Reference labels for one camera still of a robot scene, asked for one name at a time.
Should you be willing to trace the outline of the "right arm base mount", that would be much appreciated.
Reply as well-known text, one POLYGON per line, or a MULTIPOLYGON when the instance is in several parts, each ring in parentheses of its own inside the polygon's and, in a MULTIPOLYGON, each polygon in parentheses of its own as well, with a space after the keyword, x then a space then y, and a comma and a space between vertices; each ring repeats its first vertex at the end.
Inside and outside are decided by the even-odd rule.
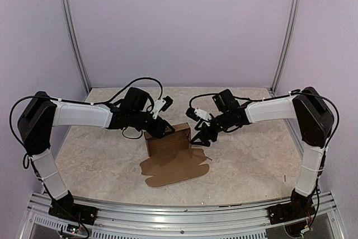
POLYGON ((292 202, 279 203, 267 208, 270 224, 290 222, 297 219, 314 216, 315 207, 312 202, 306 208, 295 205, 292 202))

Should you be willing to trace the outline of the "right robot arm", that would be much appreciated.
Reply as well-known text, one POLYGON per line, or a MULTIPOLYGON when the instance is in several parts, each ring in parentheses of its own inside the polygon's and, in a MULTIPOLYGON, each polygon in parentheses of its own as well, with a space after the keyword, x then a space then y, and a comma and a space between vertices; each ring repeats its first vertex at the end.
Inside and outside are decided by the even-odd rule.
POLYGON ((231 90, 212 93, 219 115, 214 116, 189 104, 186 115, 196 121, 196 135, 192 145, 210 147, 219 133, 231 133, 243 126, 274 120, 294 120, 302 139, 302 164, 298 181, 291 193, 286 214, 299 218, 308 209, 319 178, 324 170, 329 142, 336 131, 338 116, 334 104, 321 96, 313 87, 293 90, 283 96, 251 99, 234 96, 231 90))

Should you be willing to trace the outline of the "brown cardboard box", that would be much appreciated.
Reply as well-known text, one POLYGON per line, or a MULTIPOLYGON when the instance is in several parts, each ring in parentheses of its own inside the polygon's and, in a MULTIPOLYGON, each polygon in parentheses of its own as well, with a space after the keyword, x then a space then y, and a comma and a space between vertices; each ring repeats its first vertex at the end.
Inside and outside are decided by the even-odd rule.
POLYGON ((188 123, 173 126, 175 132, 161 139, 144 133, 148 158, 140 163, 145 183, 159 188, 206 175, 210 166, 201 148, 190 144, 188 123))

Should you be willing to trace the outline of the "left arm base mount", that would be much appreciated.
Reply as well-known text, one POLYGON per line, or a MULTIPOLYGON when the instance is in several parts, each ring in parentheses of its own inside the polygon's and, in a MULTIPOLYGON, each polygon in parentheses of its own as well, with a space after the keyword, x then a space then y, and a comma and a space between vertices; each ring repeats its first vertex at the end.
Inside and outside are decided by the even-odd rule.
POLYGON ((48 211, 49 215, 74 221, 87 225, 94 225, 98 209, 82 204, 73 204, 70 209, 61 209, 58 205, 51 205, 48 211))

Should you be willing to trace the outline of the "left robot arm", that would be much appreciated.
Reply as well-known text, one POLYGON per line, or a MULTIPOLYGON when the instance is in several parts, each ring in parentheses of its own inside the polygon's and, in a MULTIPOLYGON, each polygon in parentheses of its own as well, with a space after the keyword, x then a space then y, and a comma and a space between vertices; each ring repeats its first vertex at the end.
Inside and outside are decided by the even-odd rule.
POLYGON ((149 93, 135 87, 116 102, 87 103, 50 97, 44 91, 31 96, 17 127, 29 163, 52 199, 53 208, 66 219, 78 214, 78 206, 67 189, 50 150, 51 131, 56 126, 93 126, 108 130, 134 128, 154 138, 175 132, 159 116, 173 103, 169 97, 154 101, 149 93))

